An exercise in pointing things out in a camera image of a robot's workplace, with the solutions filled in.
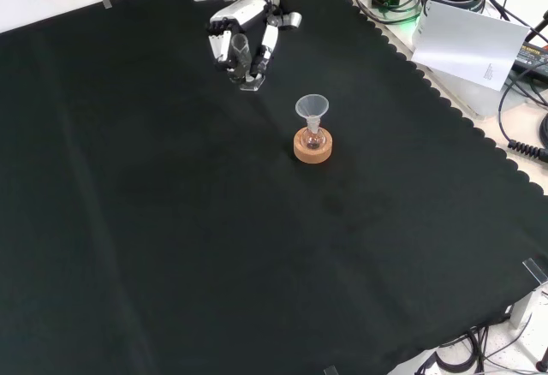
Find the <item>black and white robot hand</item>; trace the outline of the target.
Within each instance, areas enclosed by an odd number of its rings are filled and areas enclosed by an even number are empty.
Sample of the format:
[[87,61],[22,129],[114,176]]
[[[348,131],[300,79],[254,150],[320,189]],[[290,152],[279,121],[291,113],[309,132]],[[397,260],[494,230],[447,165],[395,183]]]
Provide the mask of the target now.
[[302,15],[285,11],[281,0],[223,1],[227,5],[210,18],[206,29],[214,65],[242,91],[256,92],[265,80],[279,32],[297,29]]

